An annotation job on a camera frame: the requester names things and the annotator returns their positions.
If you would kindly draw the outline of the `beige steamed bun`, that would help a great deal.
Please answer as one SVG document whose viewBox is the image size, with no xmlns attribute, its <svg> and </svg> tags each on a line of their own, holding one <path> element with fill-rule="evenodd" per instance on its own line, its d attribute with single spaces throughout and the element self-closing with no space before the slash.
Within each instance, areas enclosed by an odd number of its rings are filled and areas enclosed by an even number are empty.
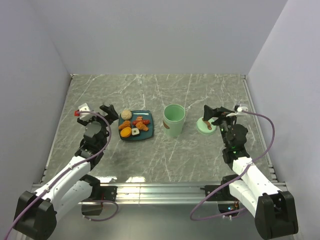
<svg viewBox="0 0 320 240">
<path fill-rule="evenodd" d="M 121 112 L 121 118 L 125 121 L 128 121 L 132 118 L 132 112 L 128 109 L 125 109 Z"/>
</svg>

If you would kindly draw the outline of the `fried chicken nugget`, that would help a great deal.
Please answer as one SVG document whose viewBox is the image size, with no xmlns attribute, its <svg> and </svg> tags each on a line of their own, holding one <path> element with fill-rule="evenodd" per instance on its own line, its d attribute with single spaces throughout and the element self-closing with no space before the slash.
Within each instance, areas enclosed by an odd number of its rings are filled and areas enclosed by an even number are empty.
<svg viewBox="0 0 320 240">
<path fill-rule="evenodd" d="M 129 120 L 125 120 L 122 124 L 118 126 L 119 130 L 123 130 L 125 128 L 130 128 L 131 127 L 131 122 Z"/>
</svg>

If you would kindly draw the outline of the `orange round slice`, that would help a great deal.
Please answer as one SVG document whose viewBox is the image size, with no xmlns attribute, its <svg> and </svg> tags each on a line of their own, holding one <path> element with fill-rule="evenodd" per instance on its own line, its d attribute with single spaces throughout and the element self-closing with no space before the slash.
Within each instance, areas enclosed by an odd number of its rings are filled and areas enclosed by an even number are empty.
<svg viewBox="0 0 320 240">
<path fill-rule="evenodd" d="M 128 138 L 128 137 L 131 136 L 131 134 L 132 134 L 132 129 L 131 129 L 131 127 L 125 127 L 125 128 L 123 128 L 123 129 L 120 131 L 120 136 L 121 136 L 122 138 Z"/>
</svg>

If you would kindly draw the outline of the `teal square plate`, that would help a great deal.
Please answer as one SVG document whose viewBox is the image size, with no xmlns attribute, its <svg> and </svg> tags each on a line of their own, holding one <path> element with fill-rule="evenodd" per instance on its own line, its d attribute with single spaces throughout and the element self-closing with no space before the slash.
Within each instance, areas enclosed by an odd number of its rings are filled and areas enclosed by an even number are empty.
<svg viewBox="0 0 320 240">
<path fill-rule="evenodd" d="M 126 142 L 139 142 L 154 135 L 154 121 L 150 110 L 128 110 L 120 113 L 118 121 L 120 139 Z"/>
</svg>

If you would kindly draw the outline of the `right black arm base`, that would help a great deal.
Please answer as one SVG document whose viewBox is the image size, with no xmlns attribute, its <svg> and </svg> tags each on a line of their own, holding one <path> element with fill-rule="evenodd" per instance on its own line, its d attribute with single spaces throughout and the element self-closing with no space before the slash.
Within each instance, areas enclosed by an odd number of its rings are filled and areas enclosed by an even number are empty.
<svg viewBox="0 0 320 240">
<path fill-rule="evenodd" d="M 233 180 L 237 176 L 238 176 L 237 174 L 224 176 L 222 178 L 221 182 L 220 182 L 220 185 L 218 185 L 218 184 L 207 184 L 204 187 L 201 187 L 200 189 L 204 191 L 204 194 L 207 197 L 215 189 L 217 189 L 221 185 Z M 240 203 L 239 203 L 237 198 L 233 197 L 230 194 L 229 186 L 226 186 L 223 189 L 217 191 L 217 193 L 212 195 L 206 201 L 207 202 L 219 202 L 218 203 L 218 210 L 219 210 L 219 212 L 221 214 L 222 213 L 228 213 L 228 212 L 240 209 Z"/>
</svg>

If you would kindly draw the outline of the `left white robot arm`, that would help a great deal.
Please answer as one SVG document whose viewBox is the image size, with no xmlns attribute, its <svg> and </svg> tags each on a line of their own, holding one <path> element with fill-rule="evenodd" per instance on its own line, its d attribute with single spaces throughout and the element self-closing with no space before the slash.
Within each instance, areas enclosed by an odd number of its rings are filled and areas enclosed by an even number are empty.
<svg viewBox="0 0 320 240">
<path fill-rule="evenodd" d="M 78 203 L 93 202 L 100 209 L 105 203 L 116 204 L 114 197 L 105 199 L 100 180 L 89 175 L 110 143 L 111 124 L 119 119 L 112 104 L 99 108 L 105 115 L 91 110 L 86 103 L 75 111 L 77 122 L 85 127 L 78 150 L 50 181 L 20 195 L 11 229 L 33 240 L 46 240 L 58 221 Z"/>
</svg>

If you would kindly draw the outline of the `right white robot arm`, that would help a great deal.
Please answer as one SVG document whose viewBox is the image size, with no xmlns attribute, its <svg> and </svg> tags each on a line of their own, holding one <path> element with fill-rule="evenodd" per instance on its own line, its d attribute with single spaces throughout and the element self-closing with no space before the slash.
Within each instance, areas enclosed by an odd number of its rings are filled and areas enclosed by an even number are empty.
<svg viewBox="0 0 320 240">
<path fill-rule="evenodd" d="M 225 146 L 223 160 L 235 173 L 218 190 L 224 199 L 236 198 L 242 203 L 254 217 L 256 230 L 264 240 L 297 234 L 294 196 L 269 181 L 247 153 L 248 129 L 237 123 L 237 117 L 248 113 L 248 108 L 241 105 L 236 105 L 234 110 L 204 106 L 201 120 L 209 130 L 213 126 L 219 128 Z"/>
</svg>

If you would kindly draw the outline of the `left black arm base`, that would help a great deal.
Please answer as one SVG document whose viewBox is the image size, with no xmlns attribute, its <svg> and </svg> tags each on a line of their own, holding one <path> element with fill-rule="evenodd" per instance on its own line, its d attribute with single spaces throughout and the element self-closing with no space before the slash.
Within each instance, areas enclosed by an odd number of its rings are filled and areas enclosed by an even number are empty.
<svg viewBox="0 0 320 240">
<path fill-rule="evenodd" d="M 81 206 L 81 212 L 86 218 L 89 216 L 99 216 L 103 211 L 105 201 L 116 202 L 117 186 L 101 185 L 99 179 L 88 174 L 84 175 L 80 181 L 88 183 L 92 187 L 91 194 L 85 201 L 95 202 L 95 204 L 85 204 Z"/>
</svg>

